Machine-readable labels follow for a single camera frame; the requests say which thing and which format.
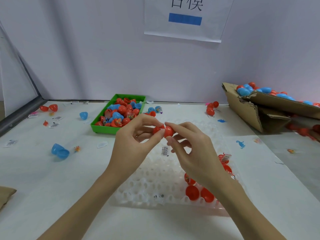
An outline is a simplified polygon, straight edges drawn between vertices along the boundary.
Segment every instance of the table surface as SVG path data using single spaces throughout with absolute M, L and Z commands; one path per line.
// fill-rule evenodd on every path
M 109 163 L 114 135 L 96 134 L 79 118 L 87 111 L 94 118 L 105 103 L 62 102 L 55 116 L 48 113 L 25 119 L 0 138 L 0 185 L 17 189 L 0 213 L 1 239 L 36 239 L 66 212 L 94 183 Z M 161 122 L 173 119 L 214 123 L 232 153 L 242 181 L 254 205 L 287 239 L 318 239 L 320 202 L 228 105 L 220 105 L 214 118 L 204 105 L 161 104 Z M 18 142 L 3 148 L 9 140 Z M 97 144 L 107 141 L 106 147 Z M 236 141 L 244 141 L 240 149 Z M 54 143 L 73 151 L 65 161 L 51 154 Z M 107 202 L 84 239 L 242 239 L 224 210 L 192 206 L 164 206 L 161 210 L 115 207 Z

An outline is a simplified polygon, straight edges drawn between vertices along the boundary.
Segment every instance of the barcode label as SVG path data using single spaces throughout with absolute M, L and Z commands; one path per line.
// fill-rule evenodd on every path
M 53 123 L 52 125 L 49 126 L 49 128 L 56 128 L 60 123 Z
M 53 120 L 56 120 L 56 121 L 59 121 L 59 120 L 62 120 L 62 119 L 63 119 L 63 117 L 61 117 L 61 116 L 53 118 Z
M 31 113 L 31 114 L 29 114 L 28 115 L 28 119 L 30 119 L 30 118 L 36 118 L 36 117 L 38 117 L 39 115 L 37 114 L 37 113 Z
M 7 142 L 7 144 L 4 146 L 4 148 L 6 147 L 12 147 L 14 144 L 16 144 L 18 142 L 18 140 L 10 140 Z
M 225 163 L 225 162 L 229 161 L 230 157 L 231 157 L 231 155 L 225 154 L 225 155 L 222 157 L 221 161 L 222 161 L 223 163 Z
M 162 147 L 162 150 L 161 150 L 161 155 L 162 156 L 169 156 L 169 150 L 168 150 L 168 147 L 167 146 L 163 146 Z

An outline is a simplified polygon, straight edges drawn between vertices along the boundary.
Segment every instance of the white plastic egg tray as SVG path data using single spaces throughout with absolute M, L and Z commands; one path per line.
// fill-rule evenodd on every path
M 217 155 L 223 153 L 230 154 L 222 135 L 215 125 L 209 122 L 192 123 L 211 138 Z M 202 197 L 191 201 L 189 197 L 186 196 L 185 190 L 188 184 L 184 180 L 185 172 L 182 170 L 176 154 L 169 152 L 167 156 L 162 155 L 163 147 L 169 147 L 166 143 L 166 139 L 162 139 L 147 155 L 141 166 L 118 188 L 113 195 L 116 205 L 128 206 L 129 203 L 129 206 L 137 207 L 144 203 L 148 208 L 152 208 L 158 204 L 181 204 L 223 208 L 216 198 L 213 202 L 207 203 Z M 231 167 L 236 180 L 244 187 L 232 161 L 232 157 L 228 165 Z M 196 187 L 199 191 L 203 188 L 198 183 Z

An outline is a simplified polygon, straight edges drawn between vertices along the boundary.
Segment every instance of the gray metal bar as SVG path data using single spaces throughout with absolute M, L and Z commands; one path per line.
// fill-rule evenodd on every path
M 38 96 L 0 121 L 0 137 L 18 125 L 21 121 L 28 117 L 30 113 L 36 111 L 46 102 L 47 100 L 43 99 L 41 96 Z

